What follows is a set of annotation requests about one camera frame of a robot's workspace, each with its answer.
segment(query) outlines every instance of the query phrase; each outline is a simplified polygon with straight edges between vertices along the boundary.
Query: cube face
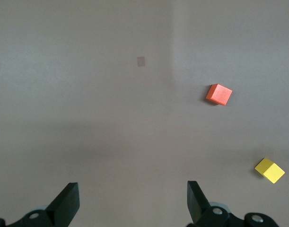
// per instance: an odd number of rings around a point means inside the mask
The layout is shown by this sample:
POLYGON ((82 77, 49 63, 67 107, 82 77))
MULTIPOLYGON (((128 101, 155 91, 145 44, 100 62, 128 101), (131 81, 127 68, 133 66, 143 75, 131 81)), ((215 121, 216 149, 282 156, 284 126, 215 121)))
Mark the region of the cube face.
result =
POLYGON ((274 162, 264 158, 255 169, 272 183, 276 183, 285 172, 274 162))
POLYGON ((228 99, 233 91, 221 84, 213 84, 210 87, 206 99, 220 105, 226 105, 228 99))

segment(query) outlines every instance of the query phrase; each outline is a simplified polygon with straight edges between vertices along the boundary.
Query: yellow cube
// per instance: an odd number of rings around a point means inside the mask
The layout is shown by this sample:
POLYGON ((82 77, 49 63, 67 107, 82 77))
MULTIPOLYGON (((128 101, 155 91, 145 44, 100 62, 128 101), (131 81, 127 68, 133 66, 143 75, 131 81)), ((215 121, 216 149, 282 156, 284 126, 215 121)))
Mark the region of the yellow cube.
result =
POLYGON ((267 158, 263 158, 255 169, 272 183, 276 183, 285 174, 277 164, 267 158))

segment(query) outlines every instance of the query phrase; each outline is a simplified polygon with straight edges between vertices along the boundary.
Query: brown square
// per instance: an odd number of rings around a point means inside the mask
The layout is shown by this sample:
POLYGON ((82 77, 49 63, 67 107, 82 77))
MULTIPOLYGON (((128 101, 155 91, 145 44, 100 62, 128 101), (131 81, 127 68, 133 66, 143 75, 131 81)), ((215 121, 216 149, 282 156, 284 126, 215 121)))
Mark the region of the brown square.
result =
POLYGON ((145 66, 145 58, 144 57, 137 57, 137 65, 138 65, 138 67, 145 66))

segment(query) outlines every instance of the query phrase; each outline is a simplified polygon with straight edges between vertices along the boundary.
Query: red block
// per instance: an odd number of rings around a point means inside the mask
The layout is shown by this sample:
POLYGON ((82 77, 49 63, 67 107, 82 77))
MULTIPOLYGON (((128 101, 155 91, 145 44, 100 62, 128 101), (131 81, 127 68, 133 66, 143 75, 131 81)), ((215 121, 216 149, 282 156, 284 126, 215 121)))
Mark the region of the red block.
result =
POLYGON ((210 87, 210 91, 206 96, 206 99, 215 102, 220 105, 226 105, 230 94, 233 90, 221 85, 221 84, 213 84, 210 87))

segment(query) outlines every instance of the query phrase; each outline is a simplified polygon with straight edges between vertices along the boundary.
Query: toy block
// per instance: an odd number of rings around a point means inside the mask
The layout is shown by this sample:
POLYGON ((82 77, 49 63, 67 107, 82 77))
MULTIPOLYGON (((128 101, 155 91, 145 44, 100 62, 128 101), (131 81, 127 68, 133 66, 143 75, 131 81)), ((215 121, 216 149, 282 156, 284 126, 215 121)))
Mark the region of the toy block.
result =
POLYGON ((226 105, 232 92, 233 90, 221 84, 213 84, 210 87, 210 91, 208 92, 206 99, 220 105, 226 105))
POLYGON ((279 180, 285 174, 285 172, 278 167, 277 164, 267 158, 263 158, 263 160, 255 167, 255 170, 261 173, 272 183, 276 183, 277 180, 279 180))

